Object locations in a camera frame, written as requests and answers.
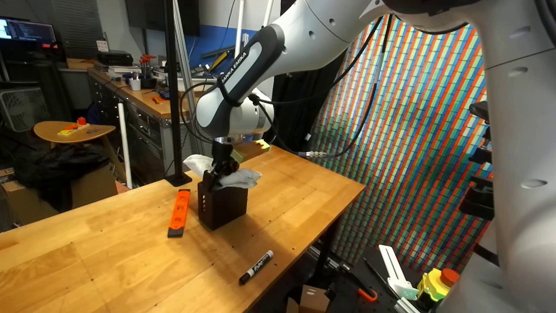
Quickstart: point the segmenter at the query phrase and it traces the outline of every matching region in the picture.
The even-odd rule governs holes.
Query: monitor screen
[[[163,0],[126,0],[131,27],[166,30]],[[200,31],[199,0],[178,0],[183,34],[198,36]]]
[[[52,25],[0,18],[0,39],[36,41],[51,44],[56,41]]]

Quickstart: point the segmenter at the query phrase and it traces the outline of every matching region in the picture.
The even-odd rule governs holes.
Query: orange level
[[[189,205],[189,189],[180,189],[177,192],[176,203],[172,212],[170,226],[168,226],[168,238],[182,237],[187,217],[187,206]]]

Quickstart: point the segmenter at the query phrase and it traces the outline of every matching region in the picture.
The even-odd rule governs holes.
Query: colorful striped wall
[[[337,151],[355,135],[385,29],[384,22],[331,91],[315,122],[311,150]],[[350,47],[343,68],[370,30]],[[463,268],[487,225],[458,211],[470,176],[490,174],[489,164],[468,161],[486,127],[468,112],[486,98],[482,63],[470,26],[432,36],[394,20],[370,118],[354,148],[339,159],[318,161],[366,185],[341,220],[333,245],[338,256],[355,262],[366,246],[388,244],[419,271]]]

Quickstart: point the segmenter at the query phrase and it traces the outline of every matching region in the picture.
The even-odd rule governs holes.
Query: red button
[[[459,274],[449,268],[443,269],[442,272],[440,273],[441,282],[448,287],[452,287],[455,284],[455,282],[458,281],[458,279],[459,279]]]

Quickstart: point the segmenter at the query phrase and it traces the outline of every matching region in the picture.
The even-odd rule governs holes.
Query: white cloth
[[[192,154],[183,160],[183,163],[200,177],[203,177],[206,170],[209,172],[212,170],[212,158],[201,154]],[[219,181],[222,187],[215,189],[224,187],[253,188],[257,186],[257,180],[261,176],[262,174],[259,172],[242,168],[231,175],[222,177]]]

